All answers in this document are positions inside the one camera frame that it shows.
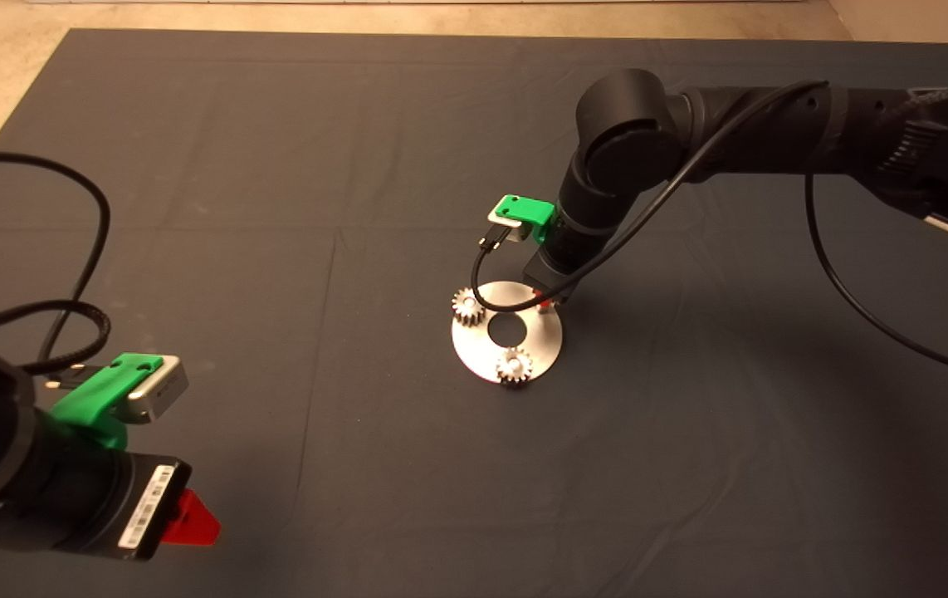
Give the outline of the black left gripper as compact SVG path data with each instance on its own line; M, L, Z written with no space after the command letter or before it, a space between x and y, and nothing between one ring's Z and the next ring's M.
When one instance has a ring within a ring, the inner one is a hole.
M212 547L222 530L186 488L192 466L167 455L106 448L64 424L46 435L46 549L147 561L163 544Z

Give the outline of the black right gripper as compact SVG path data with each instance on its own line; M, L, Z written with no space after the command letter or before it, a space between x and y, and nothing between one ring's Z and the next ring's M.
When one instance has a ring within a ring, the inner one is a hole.
M537 306L549 306L546 291L556 288L588 262L588 236L572 228L552 228L523 268L523 283L537 291Z

